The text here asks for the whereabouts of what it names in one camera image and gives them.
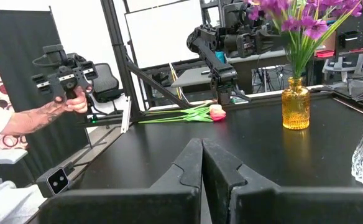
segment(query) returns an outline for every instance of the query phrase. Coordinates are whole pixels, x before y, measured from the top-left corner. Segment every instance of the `black table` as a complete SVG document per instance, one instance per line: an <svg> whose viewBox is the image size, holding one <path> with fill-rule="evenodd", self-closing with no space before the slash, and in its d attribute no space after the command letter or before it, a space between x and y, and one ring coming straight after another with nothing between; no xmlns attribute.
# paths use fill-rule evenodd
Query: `black table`
<svg viewBox="0 0 363 224"><path fill-rule="evenodd" d="M281 186L362 187L351 156L363 114L331 95L312 99L311 124L283 128L280 101L227 112L218 123L135 124L84 171L76 189L150 187L191 138L210 138Z"/></svg>

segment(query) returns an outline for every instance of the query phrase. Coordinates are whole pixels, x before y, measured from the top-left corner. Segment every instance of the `tattooed arm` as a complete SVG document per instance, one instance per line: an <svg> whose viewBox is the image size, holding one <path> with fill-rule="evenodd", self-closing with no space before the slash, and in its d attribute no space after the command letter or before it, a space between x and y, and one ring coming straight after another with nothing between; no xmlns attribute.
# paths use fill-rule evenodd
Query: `tattooed arm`
<svg viewBox="0 0 363 224"><path fill-rule="evenodd" d="M75 90L76 98L67 100L65 104L50 102L41 108L12 114L1 134L24 135L30 134L55 121L65 111L85 113L87 110L86 97L83 90Z"/></svg>

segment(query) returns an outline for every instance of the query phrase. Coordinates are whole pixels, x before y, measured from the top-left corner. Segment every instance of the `human hand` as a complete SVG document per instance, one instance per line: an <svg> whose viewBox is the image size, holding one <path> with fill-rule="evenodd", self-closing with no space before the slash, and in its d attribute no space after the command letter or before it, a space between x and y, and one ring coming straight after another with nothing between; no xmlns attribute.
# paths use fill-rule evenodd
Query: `human hand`
<svg viewBox="0 0 363 224"><path fill-rule="evenodd" d="M76 111L77 113L86 113L88 110L88 102L86 102L85 92L80 86L76 87L74 92L76 98L67 100L63 104L63 109L68 112Z"/></svg>

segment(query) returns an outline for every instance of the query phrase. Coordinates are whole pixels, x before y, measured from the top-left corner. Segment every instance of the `pink tulip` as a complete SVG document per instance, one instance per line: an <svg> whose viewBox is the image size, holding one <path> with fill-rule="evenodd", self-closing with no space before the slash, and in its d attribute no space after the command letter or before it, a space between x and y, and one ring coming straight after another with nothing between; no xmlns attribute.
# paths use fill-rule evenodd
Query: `pink tulip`
<svg viewBox="0 0 363 224"><path fill-rule="evenodd" d="M213 121L220 121L226 117L226 112L222 109L213 108L209 113Z"/></svg>

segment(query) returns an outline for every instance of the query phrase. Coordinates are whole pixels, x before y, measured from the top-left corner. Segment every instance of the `flower bouquet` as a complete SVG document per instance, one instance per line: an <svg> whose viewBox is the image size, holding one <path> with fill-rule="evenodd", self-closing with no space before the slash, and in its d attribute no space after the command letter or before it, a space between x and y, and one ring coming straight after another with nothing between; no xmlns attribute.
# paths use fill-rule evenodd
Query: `flower bouquet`
<svg viewBox="0 0 363 224"><path fill-rule="evenodd" d="M349 16L360 16L363 0L253 0L249 19L269 19L278 30L293 76L282 93L283 126L304 129L309 126L310 93L301 85L301 73L315 50ZM326 20L335 17L328 25Z"/></svg>

